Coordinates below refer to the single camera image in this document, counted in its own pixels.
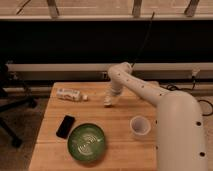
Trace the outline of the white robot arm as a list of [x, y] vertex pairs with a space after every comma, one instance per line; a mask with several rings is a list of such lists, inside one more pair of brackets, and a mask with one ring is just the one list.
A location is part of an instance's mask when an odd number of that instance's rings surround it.
[[134, 77], [128, 62], [111, 66], [108, 76], [112, 96], [126, 87], [156, 107], [157, 171], [208, 171], [202, 109], [191, 94]]

